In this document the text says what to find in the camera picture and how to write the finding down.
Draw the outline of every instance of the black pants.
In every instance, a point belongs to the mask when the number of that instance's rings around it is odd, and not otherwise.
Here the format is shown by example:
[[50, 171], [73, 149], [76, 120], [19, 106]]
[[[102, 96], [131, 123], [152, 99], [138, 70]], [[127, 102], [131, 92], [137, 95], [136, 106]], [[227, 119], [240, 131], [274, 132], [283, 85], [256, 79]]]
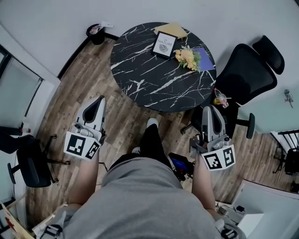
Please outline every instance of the black pants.
[[136, 157], [147, 157], [165, 164], [171, 168], [171, 164], [168, 158], [164, 154], [162, 142], [159, 136], [158, 128], [155, 124], [149, 126], [141, 139], [140, 143], [140, 154], [130, 153], [120, 157], [111, 167], [112, 169], [115, 165], [130, 160]]

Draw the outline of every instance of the picture frame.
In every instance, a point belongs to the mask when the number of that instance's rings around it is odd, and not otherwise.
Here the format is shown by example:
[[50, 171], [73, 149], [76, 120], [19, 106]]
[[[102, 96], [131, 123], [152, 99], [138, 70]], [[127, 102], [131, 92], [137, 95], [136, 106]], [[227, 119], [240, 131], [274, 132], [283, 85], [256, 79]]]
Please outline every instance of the picture frame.
[[150, 53], [170, 59], [177, 40], [178, 37], [175, 35], [170, 35], [168, 33], [158, 31], [157, 37]]

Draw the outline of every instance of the black chair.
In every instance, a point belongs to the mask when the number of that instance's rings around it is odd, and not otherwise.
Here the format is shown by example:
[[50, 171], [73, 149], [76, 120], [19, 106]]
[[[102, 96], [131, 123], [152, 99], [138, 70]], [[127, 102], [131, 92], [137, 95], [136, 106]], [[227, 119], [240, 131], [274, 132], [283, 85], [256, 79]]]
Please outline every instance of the black chair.
[[[259, 94], [273, 89], [277, 85], [277, 79], [268, 64], [248, 45], [239, 44], [235, 47], [230, 59], [217, 77], [215, 87], [228, 98], [229, 106], [223, 108], [215, 105], [226, 122], [225, 128], [229, 138], [233, 137], [235, 125], [248, 127], [246, 137], [251, 139], [254, 133], [255, 117], [250, 114], [249, 120], [237, 119], [239, 105], [244, 105]], [[181, 129], [184, 134], [186, 129], [194, 126], [201, 131], [202, 109], [213, 103], [214, 92], [201, 105], [195, 107], [191, 118], [191, 124]]]
[[260, 54], [261, 58], [268, 63], [276, 74], [282, 74], [285, 69], [285, 60], [268, 37], [263, 35], [263, 37], [258, 42], [254, 43], [252, 47], [258, 54]]
[[41, 151], [39, 140], [31, 135], [19, 138], [0, 132], [0, 150], [12, 154], [17, 150], [19, 164], [11, 168], [10, 163], [7, 164], [9, 175], [13, 184], [15, 184], [14, 173], [21, 170], [25, 184], [31, 188], [47, 187], [52, 183], [57, 183], [57, 179], [53, 179], [47, 163], [69, 165], [70, 161], [59, 162], [47, 158], [52, 139], [56, 135], [50, 136], [47, 145]]

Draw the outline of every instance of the baseboard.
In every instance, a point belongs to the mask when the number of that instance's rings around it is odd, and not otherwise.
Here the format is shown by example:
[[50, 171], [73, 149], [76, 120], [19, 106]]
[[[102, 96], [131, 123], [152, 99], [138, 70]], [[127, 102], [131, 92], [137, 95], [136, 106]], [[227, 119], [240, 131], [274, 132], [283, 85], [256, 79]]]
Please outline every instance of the baseboard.
[[[109, 34], [105, 32], [105, 37], [110, 38], [112, 40], [117, 41], [118, 40], [118, 36]], [[75, 52], [72, 54], [72, 56], [69, 58], [69, 60], [66, 62], [66, 64], [64, 65], [64, 67], [61, 69], [61, 71], [59, 72], [57, 78], [61, 80], [62, 76], [65, 74], [65, 72], [67, 71], [67, 69], [69, 68], [69, 66], [71, 65], [71, 63], [75, 60], [75, 58], [77, 57], [77, 55], [83, 50], [83, 48], [89, 43], [90, 39], [87, 37], [82, 43], [81, 45], [75, 50]]]

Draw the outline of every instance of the wooden floor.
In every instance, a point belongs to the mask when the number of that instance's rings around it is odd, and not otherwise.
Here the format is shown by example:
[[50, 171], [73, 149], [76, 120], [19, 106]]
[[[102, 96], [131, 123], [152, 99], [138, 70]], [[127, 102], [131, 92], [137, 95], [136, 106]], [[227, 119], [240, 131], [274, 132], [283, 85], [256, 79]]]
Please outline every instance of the wooden floor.
[[[63, 153], [65, 133], [75, 120], [80, 105], [94, 96], [104, 95], [107, 100], [105, 130], [107, 138], [100, 149], [100, 161], [109, 168], [121, 155], [130, 152], [142, 137], [148, 118], [159, 121], [159, 133], [165, 154], [178, 153], [188, 157], [189, 138], [197, 131], [191, 128], [185, 135], [179, 129], [188, 124], [189, 112], [163, 113], [138, 106], [127, 97], [116, 84], [110, 70], [110, 53], [113, 40], [105, 40], [100, 46], [91, 42], [82, 50], [61, 80], [38, 132], [42, 146], [51, 134], [57, 134], [52, 142], [49, 158], [70, 160], [69, 166], [52, 166], [50, 169], [59, 183], [47, 188], [28, 188], [26, 197], [28, 222], [35, 226], [49, 216], [63, 201], [78, 172], [80, 160]], [[273, 159], [277, 143], [269, 134], [257, 134], [246, 139], [246, 128], [237, 127], [233, 143], [236, 165], [212, 173], [216, 200], [230, 203], [242, 181], [247, 179], [276, 189], [289, 190], [292, 177], [284, 172], [272, 174], [278, 160]], [[105, 174], [99, 165], [98, 184]], [[191, 190], [191, 180], [183, 182]]]

